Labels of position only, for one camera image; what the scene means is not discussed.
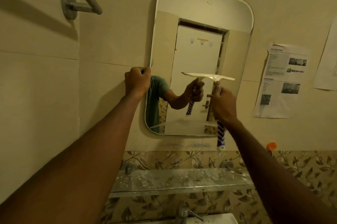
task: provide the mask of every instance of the reflected person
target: reflected person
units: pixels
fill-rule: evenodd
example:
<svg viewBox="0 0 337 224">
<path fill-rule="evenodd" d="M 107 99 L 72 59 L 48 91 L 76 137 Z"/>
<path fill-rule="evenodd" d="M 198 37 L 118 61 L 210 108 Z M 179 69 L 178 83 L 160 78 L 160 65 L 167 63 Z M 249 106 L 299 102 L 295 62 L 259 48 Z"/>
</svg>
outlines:
<svg viewBox="0 0 337 224">
<path fill-rule="evenodd" d="M 175 109 L 180 110 L 188 105 L 190 101 L 200 102 L 203 98 L 203 81 L 198 81 L 196 78 L 186 86 L 184 93 L 177 96 L 171 89 L 166 80 L 160 76 L 152 76 L 150 87 L 146 100 L 145 120 L 150 129 L 159 133 L 160 128 L 152 126 L 159 125 L 159 98 L 167 101 L 169 105 Z"/>
</svg>

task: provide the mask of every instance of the tap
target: tap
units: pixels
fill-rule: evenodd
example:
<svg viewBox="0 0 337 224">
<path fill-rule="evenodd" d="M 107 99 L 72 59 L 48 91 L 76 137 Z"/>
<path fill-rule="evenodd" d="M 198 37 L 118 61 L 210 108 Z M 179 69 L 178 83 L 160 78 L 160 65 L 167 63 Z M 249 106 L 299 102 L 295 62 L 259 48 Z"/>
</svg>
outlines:
<svg viewBox="0 0 337 224">
<path fill-rule="evenodd" d="M 180 201 L 177 208 L 176 224 L 186 224 L 189 213 L 201 220 L 202 222 L 204 221 L 202 217 L 189 209 L 188 202 Z"/>
</svg>

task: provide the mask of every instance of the reflected door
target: reflected door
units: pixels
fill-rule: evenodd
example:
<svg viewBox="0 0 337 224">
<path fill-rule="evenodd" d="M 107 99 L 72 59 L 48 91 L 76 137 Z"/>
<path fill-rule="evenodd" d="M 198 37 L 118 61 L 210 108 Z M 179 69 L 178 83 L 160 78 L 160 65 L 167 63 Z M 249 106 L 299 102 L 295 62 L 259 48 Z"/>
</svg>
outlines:
<svg viewBox="0 0 337 224">
<path fill-rule="evenodd" d="M 215 74 L 221 47 L 222 34 L 203 31 L 187 26 L 178 26 L 176 49 L 174 53 L 171 90 L 176 95 L 181 95 L 186 86 L 195 78 L 183 75 L 185 73 Z M 202 135 L 205 126 L 195 122 L 187 124 L 171 123 L 178 119 L 206 121 L 208 108 L 206 95 L 212 93 L 213 81 L 204 78 L 204 98 L 201 102 L 194 103 L 192 114 L 186 116 L 187 108 L 175 110 L 168 105 L 166 114 L 165 134 L 171 135 Z"/>
</svg>

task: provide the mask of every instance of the hand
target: hand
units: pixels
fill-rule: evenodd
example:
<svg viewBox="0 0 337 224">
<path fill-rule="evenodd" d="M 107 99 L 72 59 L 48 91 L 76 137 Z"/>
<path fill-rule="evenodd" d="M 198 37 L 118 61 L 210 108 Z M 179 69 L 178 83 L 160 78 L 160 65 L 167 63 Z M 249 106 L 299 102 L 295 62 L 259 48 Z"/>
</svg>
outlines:
<svg viewBox="0 0 337 224">
<path fill-rule="evenodd" d="M 205 83 L 203 81 L 199 81 L 198 78 L 196 78 L 187 85 L 184 95 L 189 101 L 200 102 L 204 97 L 204 85 Z"/>
<path fill-rule="evenodd" d="M 211 107 L 214 117 L 225 127 L 237 120 L 236 98 L 230 90 L 221 87 L 219 81 L 215 83 Z"/>
<path fill-rule="evenodd" d="M 151 68 L 133 67 L 129 72 L 124 74 L 124 77 L 125 95 L 133 95 L 140 100 L 149 89 Z"/>
</svg>

